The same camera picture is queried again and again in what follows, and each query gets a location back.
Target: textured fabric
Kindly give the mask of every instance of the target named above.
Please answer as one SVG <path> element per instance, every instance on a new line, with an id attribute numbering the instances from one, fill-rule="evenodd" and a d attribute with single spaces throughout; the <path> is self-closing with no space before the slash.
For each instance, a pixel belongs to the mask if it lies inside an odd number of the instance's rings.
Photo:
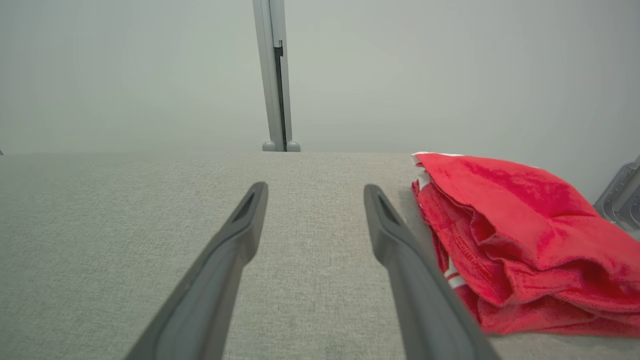
<path id="1" fill-rule="evenodd" d="M 438 264 L 486 332 L 640 336 L 640 243 L 571 185 L 508 161 L 415 158 Z"/>
<path id="2" fill-rule="evenodd" d="M 256 181 L 269 204 L 226 358 L 403 359 L 362 190 L 380 185 L 424 240 L 416 175 L 406 154 L 0 156 L 0 359 L 122 359 Z M 640 353 L 625 339 L 492 341 L 504 359 Z"/>

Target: gray table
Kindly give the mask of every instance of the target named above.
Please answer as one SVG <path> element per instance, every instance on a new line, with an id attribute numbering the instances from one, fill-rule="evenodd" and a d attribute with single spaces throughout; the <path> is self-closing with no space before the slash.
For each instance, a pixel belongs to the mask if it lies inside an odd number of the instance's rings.
<path id="1" fill-rule="evenodd" d="M 269 184 L 228 359 L 402 359 L 362 188 L 426 239 L 407 154 L 0 156 L 0 359 L 121 359 L 256 181 Z M 431 245 L 423 244 L 426 251 Z M 492 339 L 504 359 L 638 359 L 640 341 Z"/>

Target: red towel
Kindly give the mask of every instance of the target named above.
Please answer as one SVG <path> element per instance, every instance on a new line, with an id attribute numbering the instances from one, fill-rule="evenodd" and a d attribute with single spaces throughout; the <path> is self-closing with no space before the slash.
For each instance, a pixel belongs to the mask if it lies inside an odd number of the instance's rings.
<path id="1" fill-rule="evenodd" d="M 489 333 L 640 337 L 640 243 L 539 168 L 414 154 L 438 264 Z"/>

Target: gray metal frame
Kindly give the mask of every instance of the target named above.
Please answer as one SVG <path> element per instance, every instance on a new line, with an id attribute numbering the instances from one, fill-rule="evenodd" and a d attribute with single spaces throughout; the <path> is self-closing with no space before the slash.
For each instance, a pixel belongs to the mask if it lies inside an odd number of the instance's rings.
<path id="1" fill-rule="evenodd" d="M 600 216 L 626 231 L 640 229 L 639 167 L 640 156 L 624 164 L 593 204 Z"/>
<path id="2" fill-rule="evenodd" d="M 271 137 L 262 150 L 300 151 L 300 145 L 292 141 L 284 0 L 253 0 L 253 15 Z"/>

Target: white wall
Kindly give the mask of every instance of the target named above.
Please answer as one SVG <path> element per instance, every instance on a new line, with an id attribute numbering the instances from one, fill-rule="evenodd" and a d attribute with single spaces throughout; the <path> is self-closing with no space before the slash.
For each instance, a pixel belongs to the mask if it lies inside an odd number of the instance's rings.
<path id="1" fill-rule="evenodd" d="M 640 2 L 286 1 L 303 151 L 546 168 L 595 200 L 640 154 Z"/>
<path id="2" fill-rule="evenodd" d="M 259 151 L 244 1 L 0 2 L 0 150 Z"/>

